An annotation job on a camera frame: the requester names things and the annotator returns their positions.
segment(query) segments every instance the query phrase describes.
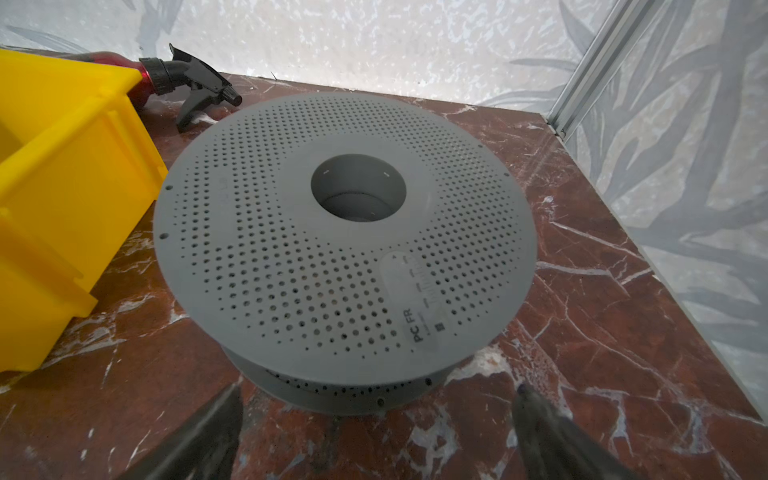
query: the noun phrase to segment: spool center hole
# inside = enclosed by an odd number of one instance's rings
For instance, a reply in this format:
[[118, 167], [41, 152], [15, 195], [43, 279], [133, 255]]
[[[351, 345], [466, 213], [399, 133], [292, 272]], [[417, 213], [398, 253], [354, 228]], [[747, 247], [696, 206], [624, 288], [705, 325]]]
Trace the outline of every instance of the spool center hole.
[[353, 222], [389, 217], [406, 201], [406, 182], [390, 164], [361, 154], [339, 155], [312, 175], [312, 195], [333, 215]]

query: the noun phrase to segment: yellow plastic bin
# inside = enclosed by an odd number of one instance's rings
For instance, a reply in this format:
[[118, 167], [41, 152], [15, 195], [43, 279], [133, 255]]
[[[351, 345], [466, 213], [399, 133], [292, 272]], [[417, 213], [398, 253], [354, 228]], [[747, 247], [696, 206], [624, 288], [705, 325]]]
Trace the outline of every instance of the yellow plastic bin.
[[0, 50], [0, 371], [38, 368], [167, 169], [131, 68]]

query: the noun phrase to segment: gray filament spool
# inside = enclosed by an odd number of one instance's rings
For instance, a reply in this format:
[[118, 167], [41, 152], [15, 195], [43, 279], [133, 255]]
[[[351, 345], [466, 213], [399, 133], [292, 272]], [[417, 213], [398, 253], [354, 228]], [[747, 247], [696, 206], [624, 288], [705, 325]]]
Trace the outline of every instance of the gray filament spool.
[[533, 279], [505, 166], [432, 113], [365, 94], [243, 109], [179, 156], [157, 258], [243, 374], [317, 412], [411, 401], [509, 323]]

